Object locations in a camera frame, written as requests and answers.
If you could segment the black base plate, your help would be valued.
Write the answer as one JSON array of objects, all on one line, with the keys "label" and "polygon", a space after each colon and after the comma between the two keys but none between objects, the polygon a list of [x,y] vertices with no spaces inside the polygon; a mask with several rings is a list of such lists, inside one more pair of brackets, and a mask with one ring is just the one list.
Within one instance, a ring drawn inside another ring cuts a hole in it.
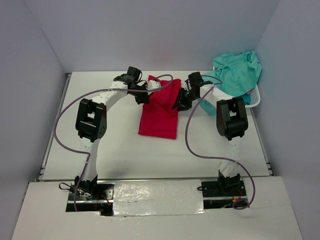
[{"label": "black base plate", "polygon": [[244,182],[241,180],[236,187],[221,189],[217,180],[202,181],[197,190],[202,192],[203,208],[228,209],[244,208],[248,205],[248,198]]},{"label": "black base plate", "polygon": [[114,183],[103,183],[97,185],[97,193],[88,193],[77,190],[75,185],[61,182],[59,189],[68,191],[66,212],[98,212],[101,216],[113,216]]}]

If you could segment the teal blue t shirt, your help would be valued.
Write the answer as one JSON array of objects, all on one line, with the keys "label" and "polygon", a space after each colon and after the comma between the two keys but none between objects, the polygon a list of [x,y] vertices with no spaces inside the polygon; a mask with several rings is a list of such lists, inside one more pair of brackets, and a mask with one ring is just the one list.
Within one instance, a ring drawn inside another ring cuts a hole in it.
[{"label": "teal blue t shirt", "polygon": [[251,95],[250,94],[244,94],[241,96],[244,100],[244,104],[246,106],[250,105],[251,104]]}]

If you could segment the silver tape patch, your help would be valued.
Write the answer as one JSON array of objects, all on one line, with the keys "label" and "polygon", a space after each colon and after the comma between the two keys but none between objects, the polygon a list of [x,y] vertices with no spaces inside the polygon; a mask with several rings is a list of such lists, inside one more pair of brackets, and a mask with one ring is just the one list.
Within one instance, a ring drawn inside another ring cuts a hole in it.
[{"label": "silver tape patch", "polygon": [[113,191],[113,215],[180,216],[203,214],[198,179],[117,181]]}]

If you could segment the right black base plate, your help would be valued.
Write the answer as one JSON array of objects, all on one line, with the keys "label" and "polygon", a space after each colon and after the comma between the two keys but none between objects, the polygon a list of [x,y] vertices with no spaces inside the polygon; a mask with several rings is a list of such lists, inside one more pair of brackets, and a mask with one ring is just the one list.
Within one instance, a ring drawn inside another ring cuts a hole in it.
[{"label": "right black base plate", "polygon": [[248,205],[248,198],[244,182],[241,180],[236,187],[221,189],[217,180],[202,181],[197,190],[202,192],[203,208],[228,209],[244,208]]}]

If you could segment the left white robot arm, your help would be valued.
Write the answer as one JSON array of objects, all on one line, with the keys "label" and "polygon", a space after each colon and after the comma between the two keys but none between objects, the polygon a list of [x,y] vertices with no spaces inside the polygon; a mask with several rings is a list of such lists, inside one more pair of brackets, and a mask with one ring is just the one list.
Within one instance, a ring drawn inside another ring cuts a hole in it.
[{"label": "left white robot arm", "polygon": [[161,86],[158,80],[141,80],[141,74],[139,69],[130,66],[126,73],[115,77],[102,93],[79,102],[75,128],[80,137],[80,150],[88,157],[74,184],[86,199],[93,199],[99,191],[97,155],[100,140],[107,131],[108,110],[128,94],[134,96],[138,104],[148,103],[152,91]]}]

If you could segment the red t shirt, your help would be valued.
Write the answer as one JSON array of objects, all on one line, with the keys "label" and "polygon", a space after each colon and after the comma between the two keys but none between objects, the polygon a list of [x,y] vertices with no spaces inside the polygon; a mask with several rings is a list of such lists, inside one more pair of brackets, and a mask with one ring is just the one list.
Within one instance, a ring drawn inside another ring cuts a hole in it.
[{"label": "red t shirt", "polygon": [[181,88],[181,80],[173,82],[153,92],[149,103],[142,106],[138,134],[147,137],[157,137],[175,140],[178,128],[178,109],[173,108]]}]

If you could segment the mint green t shirt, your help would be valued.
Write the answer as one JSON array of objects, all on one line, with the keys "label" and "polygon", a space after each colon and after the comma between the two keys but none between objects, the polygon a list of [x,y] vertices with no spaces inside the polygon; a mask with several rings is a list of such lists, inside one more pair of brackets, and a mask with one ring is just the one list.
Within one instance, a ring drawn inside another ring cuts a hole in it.
[{"label": "mint green t shirt", "polygon": [[202,75],[204,81],[233,97],[242,97],[248,108],[256,107],[260,101],[258,80],[262,66],[257,53],[243,51],[241,54],[221,54],[212,61],[212,70]]}]

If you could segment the white plastic laundry basket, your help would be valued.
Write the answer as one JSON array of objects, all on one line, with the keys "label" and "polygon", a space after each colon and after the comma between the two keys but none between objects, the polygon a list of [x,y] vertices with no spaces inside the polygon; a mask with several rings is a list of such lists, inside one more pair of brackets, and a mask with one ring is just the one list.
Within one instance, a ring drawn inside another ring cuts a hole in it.
[{"label": "white plastic laundry basket", "polygon": [[217,87],[230,96],[250,95],[251,104],[248,107],[252,108],[260,103],[257,83],[261,72],[259,64],[250,66],[242,63],[234,66],[220,65],[206,74],[210,76],[210,80],[221,80],[222,83]]}]

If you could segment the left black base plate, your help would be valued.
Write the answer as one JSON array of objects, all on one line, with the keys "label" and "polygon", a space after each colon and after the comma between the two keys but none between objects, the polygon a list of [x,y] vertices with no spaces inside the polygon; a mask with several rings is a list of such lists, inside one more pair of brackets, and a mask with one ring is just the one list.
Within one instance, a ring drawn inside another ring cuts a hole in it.
[{"label": "left black base plate", "polygon": [[113,216],[114,183],[103,183],[97,185],[97,193],[88,193],[77,190],[75,185],[61,182],[59,189],[68,191],[66,212],[98,212],[101,216]]}]

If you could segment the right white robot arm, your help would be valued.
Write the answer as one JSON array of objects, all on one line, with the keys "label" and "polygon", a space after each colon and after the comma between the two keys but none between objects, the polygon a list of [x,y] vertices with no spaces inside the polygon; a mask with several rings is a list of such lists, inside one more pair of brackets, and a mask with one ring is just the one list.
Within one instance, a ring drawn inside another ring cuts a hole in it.
[{"label": "right white robot arm", "polygon": [[233,97],[216,88],[216,84],[203,80],[200,72],[188,75],[185,86],[179,90],[173,109],[191,109],[193,101],[209,102],[216,109],[216,129],[224,139],[225,153],[218,166],[216,189],[228,196],[240,188],[240,143],[249,127],[245,103],[242,97]]}]

